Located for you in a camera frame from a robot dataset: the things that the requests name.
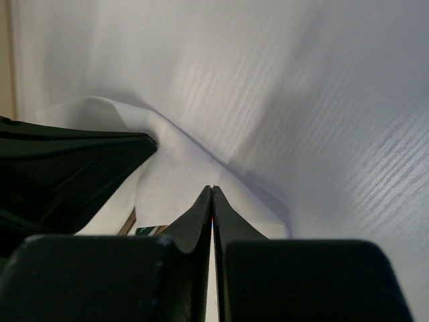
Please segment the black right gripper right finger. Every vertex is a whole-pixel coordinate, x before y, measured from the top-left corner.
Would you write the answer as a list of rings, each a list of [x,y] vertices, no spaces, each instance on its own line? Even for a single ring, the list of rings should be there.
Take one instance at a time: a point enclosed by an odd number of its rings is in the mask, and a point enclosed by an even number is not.
[[[411,321],[393,268],[358,239],[269,239],[212,190],[221,321]]]

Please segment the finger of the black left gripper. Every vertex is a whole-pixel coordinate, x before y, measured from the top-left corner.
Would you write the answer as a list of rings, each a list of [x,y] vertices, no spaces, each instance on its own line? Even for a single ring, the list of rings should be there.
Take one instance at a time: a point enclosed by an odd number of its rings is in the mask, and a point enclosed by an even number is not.
[[[1,118],[1,254],[31,235],[74,234],[158,147],[147,133]]]

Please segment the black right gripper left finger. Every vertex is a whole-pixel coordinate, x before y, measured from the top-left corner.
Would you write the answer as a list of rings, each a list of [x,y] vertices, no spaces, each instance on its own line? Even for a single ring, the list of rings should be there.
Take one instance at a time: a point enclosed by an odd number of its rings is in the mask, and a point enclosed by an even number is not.
[[[212,190],[151,236],[37,235],[1,275],[2,321],[204,321]]]

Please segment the gold fork green handle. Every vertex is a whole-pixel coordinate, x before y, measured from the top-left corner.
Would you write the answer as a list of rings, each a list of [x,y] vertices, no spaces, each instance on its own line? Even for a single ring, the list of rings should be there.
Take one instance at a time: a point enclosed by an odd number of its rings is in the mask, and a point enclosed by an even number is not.
[[[131,229],[133,228],[133,226],[135,225],[135,223],[136,223],[136,213],[135,213],[135,208],[133,208],[133,210],[131,211],[130,215],[128,216],[127,220],[125,221],[125,223],[123,224],[123,226],[121,227],[117,235],[118,236],[128,235]]]

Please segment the gold knife green handle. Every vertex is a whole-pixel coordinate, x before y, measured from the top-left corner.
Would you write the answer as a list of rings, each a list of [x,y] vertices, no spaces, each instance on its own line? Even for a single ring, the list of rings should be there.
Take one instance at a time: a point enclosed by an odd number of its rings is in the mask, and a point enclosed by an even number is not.
[[[165,230],[167,227],[168,227],[167,225],[138,227],[135,230],[135,235],[138,235],[138,236],[154,236],[154,235],[157,235],[157,234],[163,232],[163,230]]]

